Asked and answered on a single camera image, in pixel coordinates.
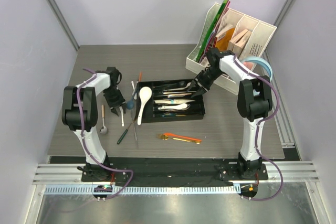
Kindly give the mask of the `beige wooden spoon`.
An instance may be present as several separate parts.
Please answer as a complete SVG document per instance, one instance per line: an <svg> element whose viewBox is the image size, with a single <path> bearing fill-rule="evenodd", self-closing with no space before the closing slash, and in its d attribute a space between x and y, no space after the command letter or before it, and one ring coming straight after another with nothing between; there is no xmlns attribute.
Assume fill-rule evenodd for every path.
<svg viewBox="0 0 336 224"><path fill-rule="evenodd" d="M183 82L182 83L183 86L181 87L178 87L178 88L170 88L170 89L164 89L163 91L164 92L167 92L167 91L180 91L180 90L186 90L189 88L189 86L191 85L191 82Z"/></svg>

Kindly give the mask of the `steel spoon wooden handle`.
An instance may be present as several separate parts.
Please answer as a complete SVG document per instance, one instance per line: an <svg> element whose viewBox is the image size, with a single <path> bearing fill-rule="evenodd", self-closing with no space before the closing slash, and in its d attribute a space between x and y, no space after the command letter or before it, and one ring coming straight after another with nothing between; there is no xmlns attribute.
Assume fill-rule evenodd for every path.
<svg viewBox="0 0 336 224"><path fill-rule="evenodd" d="M108 128L106 127L105 124L105 107L103 104L101 105L101 115L102 115L102 128L100 129L100 133L102 135L106 135L108 133Z"/></svg>

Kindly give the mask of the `beige sheathed knife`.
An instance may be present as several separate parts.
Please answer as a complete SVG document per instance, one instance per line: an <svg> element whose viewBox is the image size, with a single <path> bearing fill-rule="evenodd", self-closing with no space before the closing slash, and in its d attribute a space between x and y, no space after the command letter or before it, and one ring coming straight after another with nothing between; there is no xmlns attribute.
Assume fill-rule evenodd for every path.
<svg viewBox="0 0 336 224"><path fill-rule="evenodd" d="M155 104L182 104L191 102L195 102L195 100L191 99L154 100Z"/></svg>

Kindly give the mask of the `gold knife green handle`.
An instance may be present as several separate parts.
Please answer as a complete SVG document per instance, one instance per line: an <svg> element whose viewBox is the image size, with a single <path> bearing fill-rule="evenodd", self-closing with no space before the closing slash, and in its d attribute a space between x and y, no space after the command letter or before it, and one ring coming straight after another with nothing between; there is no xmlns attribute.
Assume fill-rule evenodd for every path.
<svg viewBox="0 0 336 224"><path fill-rule="evenodd" d="M163 118L163 117L195 117L195 118L203 118L203 114L178 114L178 113L161 113L161 114L155 114L154 118Z"/></svg>

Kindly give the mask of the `black measuring scoop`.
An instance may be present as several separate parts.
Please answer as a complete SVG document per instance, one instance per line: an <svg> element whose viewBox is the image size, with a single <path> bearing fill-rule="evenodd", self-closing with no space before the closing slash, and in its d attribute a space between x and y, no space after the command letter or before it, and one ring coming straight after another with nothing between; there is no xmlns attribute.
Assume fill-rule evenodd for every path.
<svg viewBox="0 0 336 224"><path fill-rule="evenodd" d="M173 81L170 83L164 83L154 86L154 88L162 88L162 89L174 89L174 88L182 88L187 84L186 81Z"/></svg>

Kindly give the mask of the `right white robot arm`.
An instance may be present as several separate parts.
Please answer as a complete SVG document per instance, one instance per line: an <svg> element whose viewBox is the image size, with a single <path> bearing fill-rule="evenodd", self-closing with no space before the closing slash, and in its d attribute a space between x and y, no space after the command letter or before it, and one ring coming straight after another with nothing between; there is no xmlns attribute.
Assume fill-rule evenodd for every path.
<svg viewBox="0 0 336 224"><path fill-rule="evenodd" d="M203 95L224 73L238 84L237 109L243 118L243 143L238 153L237 173L242 179L252 179L262 166L262 131L265 118L272 110L270 79L250 71L230 50L211 48L206 58L209 66L191 81L187 91L194 90L192 97Z"/></svg>

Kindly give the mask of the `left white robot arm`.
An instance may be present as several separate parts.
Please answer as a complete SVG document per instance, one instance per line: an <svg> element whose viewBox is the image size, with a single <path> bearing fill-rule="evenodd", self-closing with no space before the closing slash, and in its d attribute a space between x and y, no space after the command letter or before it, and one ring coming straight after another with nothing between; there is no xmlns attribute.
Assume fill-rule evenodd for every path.
<svg viewBox="0 0 336 224"><path fill-rule="evenodd" d="M105 71L86 71L92 74L88 80L64 88L61 119L77 136L84 150L86 164L83 172L105 182L116 170L111 168L97 132L97 96L103 94L112 113L125 113L126 101L118 88L122 74L116 67L107 67Z"/></svg>

